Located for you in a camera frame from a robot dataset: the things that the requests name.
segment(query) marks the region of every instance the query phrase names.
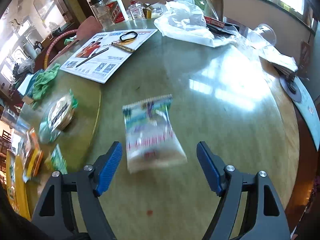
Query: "clear plastic cup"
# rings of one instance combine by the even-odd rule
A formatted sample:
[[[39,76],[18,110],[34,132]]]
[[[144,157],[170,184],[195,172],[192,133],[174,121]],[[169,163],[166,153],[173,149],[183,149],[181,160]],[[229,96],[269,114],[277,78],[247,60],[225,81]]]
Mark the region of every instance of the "clear plastic cup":
[[[277,37],[273,29],[263,23],[248,33],[247,40],[251,43],[251,46],[256,49],[262,49],[268,45],[274,46],[277,42]]]

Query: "glass bottle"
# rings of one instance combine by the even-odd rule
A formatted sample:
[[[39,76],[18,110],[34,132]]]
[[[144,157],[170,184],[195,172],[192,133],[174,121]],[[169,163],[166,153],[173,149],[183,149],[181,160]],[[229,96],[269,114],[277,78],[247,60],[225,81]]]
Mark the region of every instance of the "glass bottle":
[[[94,16],[101,23],[103,28],[114,24],[110,16],[110,9],[103,0],[90,0],[89,5]]]
[[[142,6],[139,3],[136,3],[136,0],[129,0],[130,6],[128,10],[130,11],[130,15],[132,17],[132,20],[135,19],[144,19],[144,14],[142,11]]]

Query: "silver bolt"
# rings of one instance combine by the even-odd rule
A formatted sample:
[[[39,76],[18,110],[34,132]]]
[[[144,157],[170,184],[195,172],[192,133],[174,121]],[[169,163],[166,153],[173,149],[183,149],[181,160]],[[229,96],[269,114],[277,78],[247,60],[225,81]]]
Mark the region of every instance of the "silver bolt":
[[[54,172],[52,173],[52,177],[59,177],[59,175],[60,175],[60,172],[59,172],[59,171],[54,171]]]
[[[265,171],[259,171],[259,175],[261,177],[266,177],[267,176],[267,173]]]
[[[91,171],[93,169],[93,166],[91,164],[88,164],[88,165],[84,166],[83,169],[85,171]]]
[[[234,166],[232,166],[232,165],[228,165],[226,167],[226,169],[227,169],[227,171],[235,171],[236,168]]]

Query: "green towel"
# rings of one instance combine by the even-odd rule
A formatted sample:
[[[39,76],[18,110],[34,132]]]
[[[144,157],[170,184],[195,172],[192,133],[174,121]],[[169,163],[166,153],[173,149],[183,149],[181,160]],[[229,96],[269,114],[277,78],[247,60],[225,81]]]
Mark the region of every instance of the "green towel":
[[[33,100],[37,101],[43,97],[51,86],[49,82],[56,77],[59,68],[60,64],[55,64],[52,69],[42,72],[36,77],[32,91]]]

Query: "blue gripper pad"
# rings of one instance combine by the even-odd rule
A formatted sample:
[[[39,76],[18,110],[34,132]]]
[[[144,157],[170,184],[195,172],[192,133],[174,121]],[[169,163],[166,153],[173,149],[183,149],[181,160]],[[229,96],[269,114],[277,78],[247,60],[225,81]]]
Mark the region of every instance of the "blue gripper pad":
[[[225,163],[214,155],[205,142],[197,145],[197,157],[210,189],[221,197],[227,188],[227,180],[224,172]]]
[[[101,196],[103,192],[107,191],[112,181],[113,175],[118,168],[122,157],[122,146],[119,142],[114,142],[105,155],[99,156],[94,163],[94,182],[95,195]]]

